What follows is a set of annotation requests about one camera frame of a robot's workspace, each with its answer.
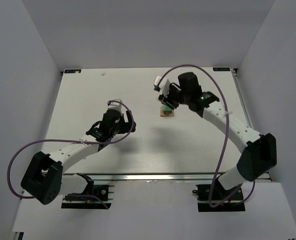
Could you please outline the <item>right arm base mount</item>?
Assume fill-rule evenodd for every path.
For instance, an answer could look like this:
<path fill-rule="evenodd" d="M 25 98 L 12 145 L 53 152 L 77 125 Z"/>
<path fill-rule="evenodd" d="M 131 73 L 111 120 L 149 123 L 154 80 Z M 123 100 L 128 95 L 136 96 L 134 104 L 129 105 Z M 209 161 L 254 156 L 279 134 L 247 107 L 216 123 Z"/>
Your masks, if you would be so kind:
<path fill-rule="evenodd" d="M 211 187 L 211 184 L 198 184 L 196 185 L 196 188 L 192 191 L 192 194 L 195 195 L 197 198 L 197 206 L 198 206 L 198 211 L 200 213 L 201 212 L 202 213 L 244 212 L 245 211 L 244 203 L 239 203 L 244 199 L 243 192 L 240 188 L 234 195 L 228 198 L 221 205 L 217 207 L 211 207 L 208 201 L 208 197 L 210 194 L 210 187 Z M 212 193 L 211 203 L 213 205 L 220 203 L 222 200 L 228 197 L 235 189 L 237 188 L 235 187 L 231 190 L 225 191 L 215 187 Z"/>

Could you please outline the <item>green block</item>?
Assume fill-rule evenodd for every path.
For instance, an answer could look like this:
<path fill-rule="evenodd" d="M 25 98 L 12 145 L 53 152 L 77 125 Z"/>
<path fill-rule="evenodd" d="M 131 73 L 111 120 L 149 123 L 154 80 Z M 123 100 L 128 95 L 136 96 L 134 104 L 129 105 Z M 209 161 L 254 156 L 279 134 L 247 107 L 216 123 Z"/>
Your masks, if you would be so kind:
<path fill-rule="evenodd" d="M 171 109 L 170 107 L 168 107 L 166 105 L 163 105 L 163 111 L 164 112 L 171 112 L 171 111 L 173 111 L 173 109 Z"/>

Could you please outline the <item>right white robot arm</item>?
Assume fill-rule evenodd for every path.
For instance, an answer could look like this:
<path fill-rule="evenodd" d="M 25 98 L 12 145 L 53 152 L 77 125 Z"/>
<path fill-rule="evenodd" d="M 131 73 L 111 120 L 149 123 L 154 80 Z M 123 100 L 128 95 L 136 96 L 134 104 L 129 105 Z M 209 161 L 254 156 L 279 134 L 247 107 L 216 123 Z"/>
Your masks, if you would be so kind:
<path fill-rule="evenodd" d="M 159 101 L 172 110 L 187 105 L 228 136 L 241 153 L 236 166 L 216 179 L 216 188 L 229 191 L 246 181 L 254 181 L 276 165 L 276 139 L 272 134 L 263 135 L 228 113 L 216 95 L 202 91 L 193 72 L 179 75 L 178 80 L 179 84 L 175 84 L 156 77 L 154 89 L 160 93 Z"/>

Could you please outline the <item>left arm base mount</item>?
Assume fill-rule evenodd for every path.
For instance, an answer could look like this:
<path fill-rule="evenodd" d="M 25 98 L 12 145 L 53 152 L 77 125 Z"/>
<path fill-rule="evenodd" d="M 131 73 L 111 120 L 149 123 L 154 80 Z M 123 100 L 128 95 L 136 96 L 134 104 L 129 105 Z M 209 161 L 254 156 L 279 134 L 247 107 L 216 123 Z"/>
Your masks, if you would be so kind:
<path fill-rule="evenodd" d="M 112 205 L 113 185 L 97 184 L 85 174 L 68 175 L 63 182 L 68 184 L 61 187 L 62 209 L 108 210 Z"/>

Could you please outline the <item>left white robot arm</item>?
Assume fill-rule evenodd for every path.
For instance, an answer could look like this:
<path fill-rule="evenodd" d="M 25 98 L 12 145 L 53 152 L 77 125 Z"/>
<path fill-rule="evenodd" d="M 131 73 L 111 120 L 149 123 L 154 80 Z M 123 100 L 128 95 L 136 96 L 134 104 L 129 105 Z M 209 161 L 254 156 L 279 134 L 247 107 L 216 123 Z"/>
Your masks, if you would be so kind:
<path fill-rule="evenodd" d="M 76 142 L 51 153 L 40 151 L 34 154 L 21 187 L 43 205 L 51 203 L 59 195 L 96 199 L 94 181 L 88 175 L 65 175 L 65 172 L 112 144 L 115 135 L 133 133 L 135 127 L 131 111 L 122 114 L 120 110 L 107 110 L 102 120 L 94 123 Z"/>

